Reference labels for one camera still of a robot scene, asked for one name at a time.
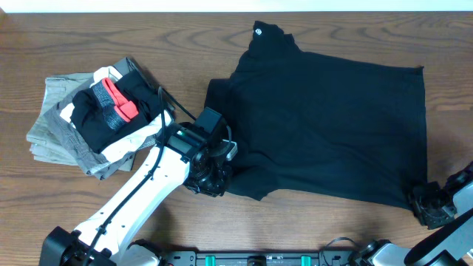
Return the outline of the black t-shirt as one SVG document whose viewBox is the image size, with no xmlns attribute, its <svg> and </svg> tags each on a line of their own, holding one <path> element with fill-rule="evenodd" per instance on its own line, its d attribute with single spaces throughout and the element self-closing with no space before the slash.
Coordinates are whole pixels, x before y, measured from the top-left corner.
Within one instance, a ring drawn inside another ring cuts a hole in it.
<svg viewBox="0 0 473 266">
<path fill-rule="evenodd" d="M 232 194 L 261 200 L 289 189 L 408 208 L 427 181 L 420 67 L 305 52 L 256 21 L 235 71 L 210 81 L 205 105 L 237 144 Z"/>
</svg>

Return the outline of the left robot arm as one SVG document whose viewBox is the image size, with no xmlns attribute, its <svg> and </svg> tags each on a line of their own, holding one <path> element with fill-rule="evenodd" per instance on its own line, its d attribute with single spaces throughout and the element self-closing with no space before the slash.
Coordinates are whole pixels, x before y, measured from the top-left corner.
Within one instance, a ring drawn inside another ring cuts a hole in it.
<svg viewBox="0 0 473 266">
<path fill-rule="evenodd" d="M 107 204 L 73 232 L 56 227 L 46 237 L 40 265 L 160 265 L 159 253 L 134 242 L 137 232 L 181 185 L 222 196 L 236 153 L 229 125 L 208 107 L 193 123 L 164 127 L 143 165 Z"/>
</svg>

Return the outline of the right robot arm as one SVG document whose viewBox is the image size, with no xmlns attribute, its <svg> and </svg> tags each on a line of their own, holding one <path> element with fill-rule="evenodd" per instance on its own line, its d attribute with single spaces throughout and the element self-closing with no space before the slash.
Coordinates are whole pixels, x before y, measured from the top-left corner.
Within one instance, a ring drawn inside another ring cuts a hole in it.
<svg viewBox="0 0 473 266">
<path fill-rule="evenodd" d="M 444 187 L 420 185 L 409 195 L 418 221 L 435 232 L 413 248 L 382 239 L 354 255 L 350 265 L 465 265 L 472 255 L 472 164 L 451 175 Z"/>
</svg>

